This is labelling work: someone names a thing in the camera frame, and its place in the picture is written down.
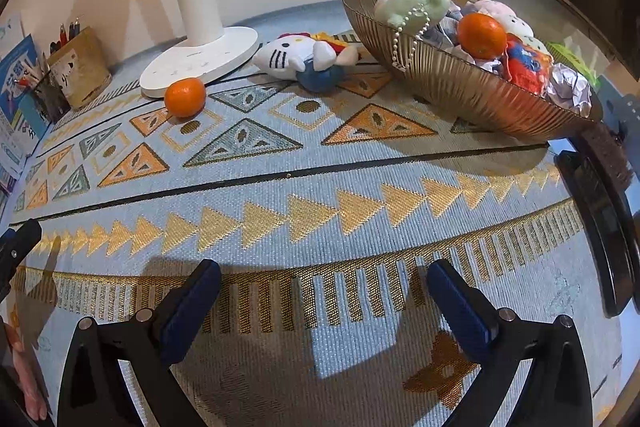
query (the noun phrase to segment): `orange fruit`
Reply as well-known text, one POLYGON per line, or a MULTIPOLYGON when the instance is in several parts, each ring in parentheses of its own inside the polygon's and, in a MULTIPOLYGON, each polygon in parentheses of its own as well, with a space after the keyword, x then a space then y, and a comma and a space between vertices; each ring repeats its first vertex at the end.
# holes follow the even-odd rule
POLYGON ((494 60, 507 48, 507 33, 493 17, 469 13, 458 23, 458 41, 473 58, 494 60))
POLYGON ((178 118, 198 113, 207 99, 204 84, 198 78, 184 78, 174 82, 164 93, 164 105, 178 118))

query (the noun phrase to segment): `red plush toy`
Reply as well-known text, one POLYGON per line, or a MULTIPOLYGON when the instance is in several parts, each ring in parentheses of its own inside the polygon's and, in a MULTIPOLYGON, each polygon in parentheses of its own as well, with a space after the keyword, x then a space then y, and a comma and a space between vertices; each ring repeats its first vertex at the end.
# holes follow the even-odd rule
POLYGON ((531 48, 515 35, 507 34, 507 52, 502 56, 504 77, 511 84, 543 96, 549 83, 551 57, 531 48))

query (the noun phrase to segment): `patterned tablecloth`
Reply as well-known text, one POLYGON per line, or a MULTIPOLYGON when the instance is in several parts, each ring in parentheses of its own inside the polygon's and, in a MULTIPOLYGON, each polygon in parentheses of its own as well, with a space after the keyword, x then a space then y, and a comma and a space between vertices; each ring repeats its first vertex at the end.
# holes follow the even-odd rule
MULTIPOLYGON (((357 42, 336 3, 250 24, 357 42)), ((14 320, 54 411, 78 319, 153 307, 205 257, 223 290, 174 374, 210 425, 441 425, 478 369, 426 291, 438 258, 522 318, 571 315, 594 416, 615 401, 620 326, 546 144, 443 114, 370 56, 320 97, 246 65, 177 121, 125 74, 150 58, 63 118, 17 188, 11 221, 44 236, 14 320)))

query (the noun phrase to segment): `white beaded chain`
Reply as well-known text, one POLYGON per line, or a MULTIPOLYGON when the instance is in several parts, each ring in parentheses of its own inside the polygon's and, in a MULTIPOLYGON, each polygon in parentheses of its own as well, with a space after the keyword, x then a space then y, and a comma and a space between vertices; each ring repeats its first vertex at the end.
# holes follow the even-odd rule
POLYGON ((409 67, 411 67, 411 61, 414 59, 415 49, 418 47, 418 40, 420 41, 422 40, 422 35, 424 35, 425 31, 427 31, 430 23, 431 23, 431 20, 429 19, 428 13, 424 10, 424 4, 418 4, 417 7, 414 7, 413 9, 409 10, 407 15, 404 17, 404 20, 400 23, 398 28, 396 28, 396 32, 394 34, 394 50, 391 53, 391 60, 392 60, 393 67, 402 71, 402 73, 404 73, 409 67), (427 17, 427 22, 422 27, 422 29, 419 32, 417 32, 416 35, 414 36, 414 42, 412 43, 411 51, 409 52, 409 59, 406 62, 406 66, 403 66, 398 61, 398 42, 400 38, 400 33, 402 33, 402 30, 404 29, 406 24, 409 22, 409 18, 417 17, 417 16, 427 17))

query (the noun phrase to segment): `screw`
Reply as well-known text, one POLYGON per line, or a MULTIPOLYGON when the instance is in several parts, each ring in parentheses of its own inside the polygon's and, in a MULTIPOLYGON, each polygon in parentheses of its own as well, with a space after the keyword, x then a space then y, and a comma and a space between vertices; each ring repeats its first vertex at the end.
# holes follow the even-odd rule
POLYGON ((498 310, 498 315, 500 315, 501 319, 507 322, 514 321, 516 318, 516 312, 513 311, 511 308, 500 308, 498 310))
POLYGON ((560 315, 560 324, 562 324, 565 328, 573 328, 574 322, 571 320, 569 315, 560 315))
POLYGON ((78 328, 81 330, 88 330, 94 322, 89 318, 85 317, 84 319, 80 319, 78 322, 78 328))
POLYGON ((152 316, 154 312, 149 308, 143 308, 136 313, 136 320, 138 322, 147 322, 152 316))

